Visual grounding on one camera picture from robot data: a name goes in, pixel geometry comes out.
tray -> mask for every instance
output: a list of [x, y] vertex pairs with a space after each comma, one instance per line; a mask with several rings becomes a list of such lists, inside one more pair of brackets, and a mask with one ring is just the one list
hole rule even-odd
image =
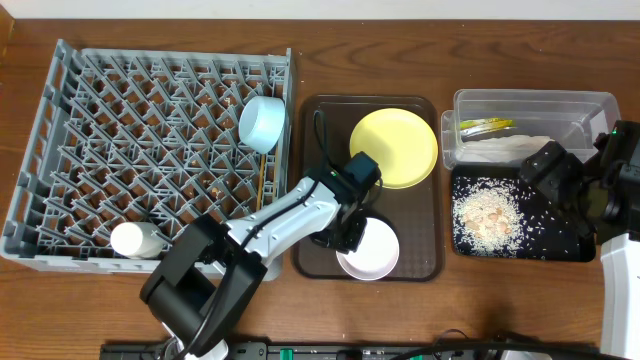
[[[78, 52], [58, 41], [0, 255], [38, 270], [149, 273], [159, 259], [127, 259], [110, 247], [115, 226], [153, 222], [171, 243], [202, 214], [225, 221], [271, 203], [286, 191], [294, 74], [290, 49]], [[287, 109], [266, 156], [238, 137], [242, 109], [258, 95]], [[270, 270], [267, 279], [279, 273]]]
[[[311, 97], [302, 109], [304, 119], [304, 145], [302, 168], [320, 166], [322, 153], [313, 135], [313, 112], [321, 109], [327, 116], [329, 154], [338, 165], [350, 159], [349, 138], [355, 125], [365, 115], [384, 108], [411, 111], [438, 132], [435, 110], [430, 102], [419, 97], [387, 96], [330, 96]], [[383, 189], [374, 205], [374, 211], [388, 219], [400, 241], [400, 258], [384, 281], [429, 281], [443, 267], [443, 235], [441, 229], [441, 203], [437, 195], [439, 166], [428, 178], [407, 189]], [[314, 279], [353, 278], [342, 270], [333, 250], [323, 249], [304, 239], [293, 250], [296, 269]]]
[[467, 196], [464, 189], [470, 184], [477, 183], [478, 178], [506, 179], [515, 185], [514, 193], [519, 194], [516, 202], [520, 212], [524, 214], [522, 220], [527, 221], [526, 224], [521, 222], [521, 225], [531, 229], [531, 231], [523, 230], [521, 246], [516, 251], [497, 251], [492, 254], [474, 251], [468, 242], [463, 241], [462, 233], [455, 230], [464, 225], [453, 216], [452, 205], [454, 250], [460, 255], [482, 257], [576, 262], [593, 260], [596, 255], [595, 241], [580, 238], [566, 220], [549, 205], [544, 196], [518, 180], [518, 171], [518, 168], [485, 165], [458, 165], [453, 169], [451, 173], [452, 204], [457, 199]]

black tray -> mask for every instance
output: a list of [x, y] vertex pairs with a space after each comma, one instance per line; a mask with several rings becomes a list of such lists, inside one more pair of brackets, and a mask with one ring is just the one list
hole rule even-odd
[[[387, 96], [313, 96], [302, 108], [304, 137], [303, 169], [319, 166], [322, 152], [313, 135], [313, 112], [321, 109], [327, 116], [329, 155], [338, 165], [350, 159], [349, 139], [356, 124], [367, 114], [384, 108], [411, 111], [424, 119], [434, 133], [435, 110], [430, 102], [419, 97]], [[443, 235], [440, 214], [440, 160], [429, 177], [407, 189], [384, 189], [374, 205], [393, 224], [400, 242], [400, 258], [383, 281], [429, 281], [443, 267]], [[295, 267], [314, 279], [348, 279], [338, 264], [334, 250], [321, 248], [304, 239], [293, 250]]]
[[[476, 183], [480, 177], [493, 179], [517, 179], [518, 168], [499, 166], [458, 165], [451, 174], [451, 218], [453, 221], [453, 245], [454, 250], [461, 255], [488, 256], [476, 253], [471, 246], [462, 241], [462, 234], [456, 233], [456, 219], [453, 216], [453, 203], [457, 198], [466, 194], [460, 191], [461, 185]], [[589, 262], [595, 258], [596, 244], [593, 239], [580, 238], [573, 228], [550, 205], [549, 201], [535, 189], [529, 188], [523, 181], [516, 184], [519, 192], [531, 192], [529, 200], [518, 199], [520, 211], [524, 213], [524, 220], [530, 220], [535, 216], [536, 225], [541, 221], [544, 227], [542, 236], [534, 236], [534, 240], [523, 241], [515, 257], [538, 260], [558, 260]], [[503, 252], [493, 254], [492, 257], [510, 257]]]

brown tray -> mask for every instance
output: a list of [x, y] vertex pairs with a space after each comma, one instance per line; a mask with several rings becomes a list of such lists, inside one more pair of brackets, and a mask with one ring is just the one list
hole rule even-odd
[[[423, 118], [438, 133], [435, 109], [420, 97], [317, 95], [302, 106], [303, 169], [320, 166], [322, 152], [313, 135], [313, 112], [327, 118], [329, 155], [338, 165], [349, 159], [349, 139], [356, 124], [367, 114], [384, 108], [400, 108]], [[443, 268], [443, 234], [439, 163], [429, 177], [407, 189], [384, 189], [374, 211], [388, 219], [400, 241], [400, 258], [385, 281], [430, 281]], [[314, 279], [352, 279], [338, 264], [334, 250], [321, 248], [309, 239], [293, 250], [293, 262], [304, 276]]]

wood grain surface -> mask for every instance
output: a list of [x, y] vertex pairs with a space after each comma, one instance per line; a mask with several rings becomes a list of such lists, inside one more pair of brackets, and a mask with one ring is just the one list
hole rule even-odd
[[[19, 20], [0, 69], [0, 218], [58, 38], [76, 48], [284, 54], [290, 47], [298, 109], [314, 94], [392, 94], [423, 96], [441, 114], [462, 88], [567, 89], [611, 92], [623, 117], [640, 121], [640, 23]], [[294, 151], [293, 164], [299, 160]], [[447, 189], [442, 199], [448, 209]], [[450, 249], [446, 229], [445, 268], [427, 284], [314, 281], [297, 274], [287, 256], [283, 274], [260, 287], [235, 334], [280, 342], [428, 343], [449, 328], [474, 338], [508, 329], [599, 344], [598, 260], [461, 257]], [[106, 341], [164, 339], [138, 299], [144, 280], [38, 273], [1, 260], [0, 358], [95, 359]]]

plastic dish rack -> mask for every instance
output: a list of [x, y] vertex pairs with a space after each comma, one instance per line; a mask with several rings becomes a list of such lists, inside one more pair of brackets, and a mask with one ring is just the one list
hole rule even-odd
[[[59, 40], [0, 240], [0, 255], [47, 271], [152, 272], [202, 214], [240, 218], [286, 192], [295, 67], [286, 56], [84, 49]], [[239, 142], [252, 97], [287, 109], [270, 154]], [[157, 260], [115, 253], [111, 230], [153, 222]], [[282, 259], [266, 279], [277, 277]], [[211, 277], [224, 268], [196, 267]]]

